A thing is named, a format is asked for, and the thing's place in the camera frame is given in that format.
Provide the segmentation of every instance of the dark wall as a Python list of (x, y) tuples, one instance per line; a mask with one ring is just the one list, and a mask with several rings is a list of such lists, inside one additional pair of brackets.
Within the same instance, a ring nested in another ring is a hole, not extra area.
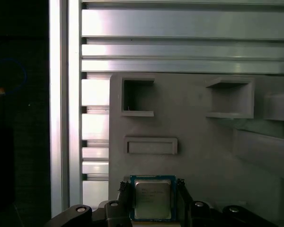
[[(43, 226), (51, 217), (49, 156), (48, 1), (0, 1), (0, 59), (13, 58), (27, 72), (18, 91), (0, 98), (0, 116), (14, 131), (15, 201), (0, 207), (0, 226)], [(0, 87), (23, 80), (13, 62), (0, 64)]]

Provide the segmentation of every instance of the blue cable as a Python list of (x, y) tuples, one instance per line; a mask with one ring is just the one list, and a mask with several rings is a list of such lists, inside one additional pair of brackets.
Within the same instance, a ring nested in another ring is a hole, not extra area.
[(15, 60), (13, 58), (1, 59), (0, 63), (6, 62), (6, 61), (12, 61), (12, 62), (16, 63), (18, 66), (20, 66), (20, 68), (22, 69), (22, 72), (24, 74), (24, 79), (21, 82), (21, 84), (18, 87), (14, 88), (13, 90), (6, 92), (5, 95), (7, 96), (7, 95), (10, 95), (10, 94), (13, 94), (13, 93), (19, 91), (25, 85), (25, 83), (27, 82), (27, 71), (25, 70), (24, 66), (20, 62), (18, 62), (17, 60)]

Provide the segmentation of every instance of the metal frame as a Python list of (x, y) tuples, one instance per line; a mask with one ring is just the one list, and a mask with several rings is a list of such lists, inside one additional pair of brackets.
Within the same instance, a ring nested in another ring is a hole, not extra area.
[(50, 0), (50, 154), (52, 217), (69, 207), (67, 1)]
[(175, 3), (175, 4), (238, 4), (238, 5), (284, 5), (284, 0), (82, 0), (93, 3)]
[(82, 204), (81, 1), (69, 0), (70, 206)]
[[(89, 9), (81, 9), (83, 2)], [(220, 4), (231, 6), (212, 7)], [(284, 15), (274, 12), (280, 6), (284, 0), (50, 0), (52, 216), (94, 199), (83, 198), (88, 185), (104, 198), (108, 136), (99, 117), (108, 121), (112, 73), (284, 74)], [(82, 126), (87, 123), (93, 127)]]

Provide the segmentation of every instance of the processor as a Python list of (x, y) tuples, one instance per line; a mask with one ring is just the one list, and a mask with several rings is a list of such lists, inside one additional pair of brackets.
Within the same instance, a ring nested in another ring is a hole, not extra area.
[(176, 177), (172, 175), (132, 175), (134, 209), (132, 220), (173, 221), (176, 219)]

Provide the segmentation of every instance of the screw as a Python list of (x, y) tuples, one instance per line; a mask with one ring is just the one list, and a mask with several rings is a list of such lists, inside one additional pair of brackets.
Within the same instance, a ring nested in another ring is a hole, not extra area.
[(77, 212), (84, 212), (85, 210), (86, 210), (85, 207), (80, 207), (80, 208), (77, 209)]
[(229, 210), (233, 213), (238, 213), (238, 208), (235, 208), (235, 207), (230, 207)]
[(204, 204), (203, 204), (202, 202), (196, 202), (195, 205), (196, 205), (197, 207), (202, 207), (202, 206), (204, 206)]
[(116, 206), (118, 206), (118, 203), (112, 202), (110, 205), (111, 205), (112, 207), (116, 207)]

